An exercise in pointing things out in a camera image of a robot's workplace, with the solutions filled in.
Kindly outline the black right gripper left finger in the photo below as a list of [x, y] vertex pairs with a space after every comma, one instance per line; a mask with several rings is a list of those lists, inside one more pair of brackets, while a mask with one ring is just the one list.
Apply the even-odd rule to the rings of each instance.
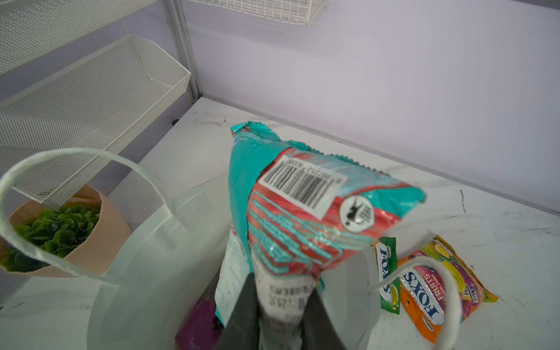
[[250, 273], [242, 287], [233, 313], [215, 350], [258, 350], [260, 342], [260, 305], [255, 274]]

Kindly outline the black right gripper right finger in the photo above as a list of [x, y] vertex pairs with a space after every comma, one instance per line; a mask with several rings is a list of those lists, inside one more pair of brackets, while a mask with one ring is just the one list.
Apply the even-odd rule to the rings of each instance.
[[317, 290], [310, 295], [302, 320], [302, 349], [345, 350]]

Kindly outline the purple grape candy bag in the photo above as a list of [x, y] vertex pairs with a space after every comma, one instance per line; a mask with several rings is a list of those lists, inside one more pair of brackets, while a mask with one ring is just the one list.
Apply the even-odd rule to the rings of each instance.
[[214, 299], [201, 298], [175, 340], [181, 350], [209, 350], [216, 346], [223, 329]]

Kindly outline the teal snack pack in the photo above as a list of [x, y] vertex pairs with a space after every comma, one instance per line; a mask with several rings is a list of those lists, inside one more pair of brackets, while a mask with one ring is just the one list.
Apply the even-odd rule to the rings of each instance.
[[230, 226], [225, 256], [214, 293], [216, 316], [225, 328], [249, 274], [245, 249], [233, 225]]
[[300, 349], [321, 273], [382, 237], [426, 194], [348, 157], [284, 141], [260, 122], [232, 134], [230, 209], [255, 276], [259, 347]]

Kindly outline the green Fox's spring tea bag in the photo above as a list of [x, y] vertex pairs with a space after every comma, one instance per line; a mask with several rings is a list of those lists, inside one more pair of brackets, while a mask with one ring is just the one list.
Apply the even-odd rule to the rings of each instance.
[[[372, 251], [376, 258], [379, 281], [387, 279], [398, 268], [396, 252], [396, 238], [381, 237], [373, 246]], [[394, 280], [379, 289], [381, 308], [386, 312], [400, 314], [400, 281]]]

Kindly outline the red Fox's fruits candy bag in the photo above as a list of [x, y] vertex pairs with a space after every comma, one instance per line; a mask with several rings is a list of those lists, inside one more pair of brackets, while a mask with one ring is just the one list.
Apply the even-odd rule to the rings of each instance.
[[[462, 302], [462, 319], [467, 319], [483, 303], [496, 303], [499, 298], [481, 283], [454, 248], [440, 236], [421, 249], [399, 260], [402, 266], [418, 257], [429, 257], [442, 263], [455, 279]], [[401, 302], [418, 331], [435, 343], [446, 316], [446, 287], [441, 275], [425, 265], [414, 266], [400, 277]]]

